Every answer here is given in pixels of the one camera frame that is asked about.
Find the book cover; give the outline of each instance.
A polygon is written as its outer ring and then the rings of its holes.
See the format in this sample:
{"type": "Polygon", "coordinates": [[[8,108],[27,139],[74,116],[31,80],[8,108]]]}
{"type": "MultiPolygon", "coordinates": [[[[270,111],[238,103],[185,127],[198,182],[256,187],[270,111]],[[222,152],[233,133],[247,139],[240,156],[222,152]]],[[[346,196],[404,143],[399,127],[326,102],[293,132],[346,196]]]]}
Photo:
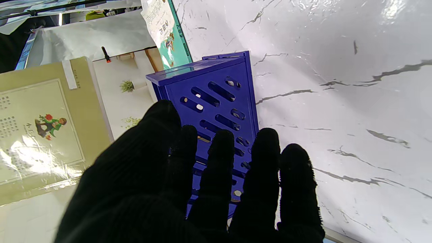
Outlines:
{"type": "Polygon", "coordinates": [[[87,59],[0,74],[0,205],[75,184],[112,141],[87,59]]]}

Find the book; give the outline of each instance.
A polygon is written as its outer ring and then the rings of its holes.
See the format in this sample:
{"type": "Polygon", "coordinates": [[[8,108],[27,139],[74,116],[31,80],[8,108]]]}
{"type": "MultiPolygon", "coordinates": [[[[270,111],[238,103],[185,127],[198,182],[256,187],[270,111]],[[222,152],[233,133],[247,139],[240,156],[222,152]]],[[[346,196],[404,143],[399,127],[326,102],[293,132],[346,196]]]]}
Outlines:
{"type": "Polygon", "coordinates": [[[192,62],[172,0],[141,0],[141,15],[161,55],[164,70],[192,62]]]}
{"type": "Polygon", "coordinates": [[[113,141],[86,57],[0,74],[0,205],[76,184],[113,141]]]}

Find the blue plastic organizer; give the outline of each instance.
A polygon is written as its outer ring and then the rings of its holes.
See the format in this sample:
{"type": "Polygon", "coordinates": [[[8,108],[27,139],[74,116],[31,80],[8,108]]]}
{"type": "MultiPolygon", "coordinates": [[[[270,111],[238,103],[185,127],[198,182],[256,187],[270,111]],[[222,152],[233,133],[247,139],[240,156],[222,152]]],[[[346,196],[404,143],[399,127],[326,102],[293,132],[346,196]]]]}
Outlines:
{"type": "Polygon", "coordinates": [[[153,82],[159,100],[172,101],[180,114],[181,123],[197,128],[197,163],[194,165],[190,204],[197,198],[201,173],[206,166],[207,151],[215,132],[219,129],[233,132],[235,156],[232,203],[228,215],[231,217],[240,200],[234,191],[243,191],[252,143],[258,132],[249,52],[203,57],[200,61],[146,77],[153,82]]]}

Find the gloved hand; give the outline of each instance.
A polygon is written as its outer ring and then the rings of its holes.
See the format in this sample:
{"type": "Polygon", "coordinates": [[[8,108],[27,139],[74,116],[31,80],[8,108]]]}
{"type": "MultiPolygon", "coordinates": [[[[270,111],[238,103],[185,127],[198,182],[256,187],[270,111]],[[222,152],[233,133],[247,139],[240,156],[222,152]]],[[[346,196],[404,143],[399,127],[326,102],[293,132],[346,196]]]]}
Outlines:
{"type": "Polygon", "coordinates": [[[84,172],[55,242],[322,242],[314,174],[299,145],[280,155],[276,131],[259,131],[229,231],[234,135],[222,130],[213,138],[185,220],[196,151],[196,129],[181,128],[171,102],[157,102],[84,172]]]}

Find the white paper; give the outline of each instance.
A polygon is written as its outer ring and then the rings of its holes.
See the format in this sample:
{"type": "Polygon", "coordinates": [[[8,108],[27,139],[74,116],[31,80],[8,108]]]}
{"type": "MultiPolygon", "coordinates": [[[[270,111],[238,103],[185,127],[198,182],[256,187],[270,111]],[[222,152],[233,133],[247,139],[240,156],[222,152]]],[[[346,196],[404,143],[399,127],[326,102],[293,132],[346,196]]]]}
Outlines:
{"type": "Polygon", "coordinates": [[[141,15],[147,23],[147,29],[158,48],[168,38],[174,28],[175,21],[168,1],[141,0],[143,10],[141,15]]]}
{"type": "Polygon", "coordinates": [[[42,29],[36,36],[27,67],[70,60],[82,56],[104,59],[155,46],[140,11],[42,29]]]}

